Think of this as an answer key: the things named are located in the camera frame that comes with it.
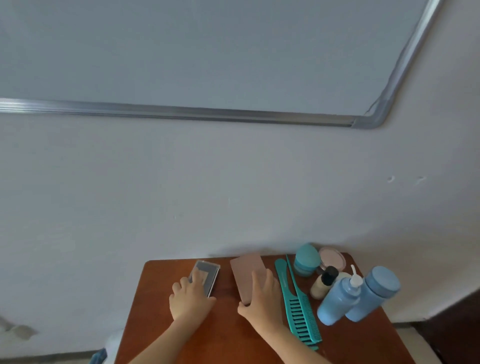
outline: person's left hand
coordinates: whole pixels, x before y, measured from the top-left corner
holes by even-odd
[[[195,268],[192,273],[192,283],[187,277],[175,282],[170,295],[170,312],[173,320],[186,318],[200,325],[215,305],[215,297],[206,297],[200,271]]]

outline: forearm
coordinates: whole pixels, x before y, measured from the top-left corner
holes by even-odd
[[[285,364],[330,364],[328,360],[296,338],[286,327],[262,337]]]
[[[188,319],[179,318],[158,339],[138,354],[130,364],[170,364],[197,329]]]

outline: brown table top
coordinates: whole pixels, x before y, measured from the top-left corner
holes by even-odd
[[[346,272],[355,264],[349,254]],[[262,256],[264,264],[276,276],[275,260],[284,255]],[[221,265],[212,296],[217,303],[204,323],[184,346],[178,363],[282,363],[277,354],[237,313],[240,295],[230,267],[232,258],[208,258]],[[197,259],[151,260],[144,266],[133,299],[115,364],[128,364],[137,354],[160,336],[171,324],[168,297],[172,284],[188,276]],[[295,276],[300,289],[308,293],[316,279]],[[295,293],[290,283],[290,290]],[[313,312],[320,301],[310,298]],[[287,318],[284,309],[284,323]],[[318,352],[333,364],[415,364],[382,308],[358,323],[343,317],[332,326],[317,319],[323,341]]]

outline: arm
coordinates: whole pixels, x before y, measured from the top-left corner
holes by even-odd
[[[252,279],[252,303],[245,307],[240,302],[238,313],[250,322],[282,361],[285,364],[330,364],[283,325],[282,292],[272,271],[267,269],[267,279],[263,288],[260,287],[255,272],[252,272]]]
[[[216,302],[215,297],[205,297],[198,269],[193,270],[192,283],[183,277],[180,284],[173,284],[172,289],[170,311],[173,323],[130,364],[174,363],[183,345],[205,320]]]

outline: blue bottle cap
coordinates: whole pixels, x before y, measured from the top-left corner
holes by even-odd
[[[304,244],[297,250],[295,262],[301,269],[314,271],[320,265],[321,259],[313,246]]]
[[[377,295],[383,298],[390,298],[400,290],[400,281],[391,270],[376,266],[365,278],[367,286]]]

